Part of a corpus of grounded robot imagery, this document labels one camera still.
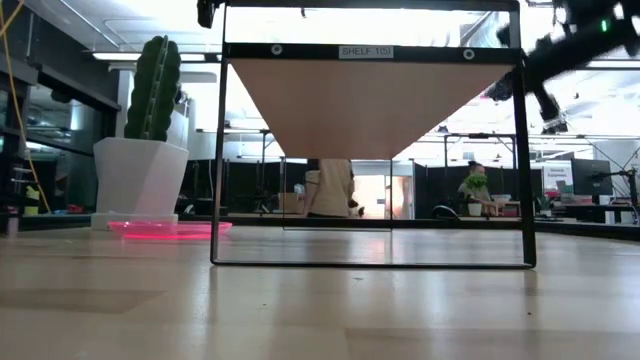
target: yellow cable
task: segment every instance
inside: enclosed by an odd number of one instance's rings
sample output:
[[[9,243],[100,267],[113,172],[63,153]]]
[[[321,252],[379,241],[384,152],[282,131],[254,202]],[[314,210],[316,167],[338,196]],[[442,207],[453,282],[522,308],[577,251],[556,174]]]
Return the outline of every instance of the yellow cable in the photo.
[[[11,25],[13,20],[16,18],[16,16],[18,15],[18,12],[20,11],[20,9],[22,9],[22,6],[24,5],[24,1],[25,0],[20,0],[18,7],[16,7],[16,9],[13,11],[13,14],[11,14],[6,24],[4,22],[4,11],[2,9],[2,2],[0,2],[0,26],[2,27],[2,29],[0,29],[0,36],[4,35],[4,33],[9,28],[9,25]],[[31,173],[33,174],[33,179],[35,180],[36,185],[38,186],[38,191],[40,191],[40,195],[42,196],[42,200],[44,201],[44,206],[47,208],[47,212],[51,213],[51,208],[49,207],[47,196],[42,190],[42,186],[40,186],[40,180],[38,180],[38,174],[36,174],[36,168],[33,165],[33,160],[31,159],[31,151],[27,148],[27,134],[25,132],[24,123],[22,121],[22,112],[20,111],[20,104],[18,104],[18,95],[16,94],[16,84],[13,80],[13,70],[11,69],[11,56],[9,56],[9,42],[7,40],[7,37],[8,36],[2,37],[2,40],[4,40],[4,54],[7,58],[7,70],[9,70],[9,82],[11,84],[11,93],[13,95],[13,105],[15,107],[16,114],[18,115],[18,123],[20,123],[20,136],[22,137],[22,142],[24,142],[25,152],[27,154],[27,160],[29,161],[29,167],[31,168]]]

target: shelf label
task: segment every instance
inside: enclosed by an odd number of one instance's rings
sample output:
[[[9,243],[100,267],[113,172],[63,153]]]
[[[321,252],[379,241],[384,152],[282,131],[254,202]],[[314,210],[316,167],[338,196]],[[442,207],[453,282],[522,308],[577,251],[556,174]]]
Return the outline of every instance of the shelf label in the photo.
[[[340,46],[340,59],[393,59],[393,46]]]

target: person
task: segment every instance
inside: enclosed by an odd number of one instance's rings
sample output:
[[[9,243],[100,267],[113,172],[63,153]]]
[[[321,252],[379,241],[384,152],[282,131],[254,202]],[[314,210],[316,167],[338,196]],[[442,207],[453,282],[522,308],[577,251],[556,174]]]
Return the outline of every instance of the person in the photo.
[[[304,214],[315,218],[349,217],[354,192],[350,160],[307,160]]]
[[[471,175],[485,175],[484,166],[475,161],[469,161],[469,176]],[[493,202],[493,199],[491,199],[489,189],[487,189],[486,186],[483,186],[480,189],[469,189],[466,181],[463,181],[458,188],[458,193],[464,195],[465,199],[473,199],[481,202],[484,213],[492,216],[497,214],[497,207]]]

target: wooden floor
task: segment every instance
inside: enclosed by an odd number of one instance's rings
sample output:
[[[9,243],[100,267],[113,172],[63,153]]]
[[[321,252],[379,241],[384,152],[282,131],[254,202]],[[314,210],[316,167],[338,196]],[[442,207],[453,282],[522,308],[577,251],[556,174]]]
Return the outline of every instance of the wooden floor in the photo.
[[[221,254],[519,256],[512,232],[367,234],[235,228]],[[206,241],[24,233],[0,240],[0,359],[637,360],[640,248],[538,238],[536,271],[365,271],[216,268]]]

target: pink tray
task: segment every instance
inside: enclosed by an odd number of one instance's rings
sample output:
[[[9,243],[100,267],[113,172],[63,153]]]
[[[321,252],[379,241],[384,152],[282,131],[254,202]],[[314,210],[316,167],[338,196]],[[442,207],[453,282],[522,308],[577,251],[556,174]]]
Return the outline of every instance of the pink tray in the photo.
[[[218,232],[224,235],[233,226],[221,222]],[[171,223],[165,221],[112,221],[111,230],[129,239],[210,239],[210,222]]]

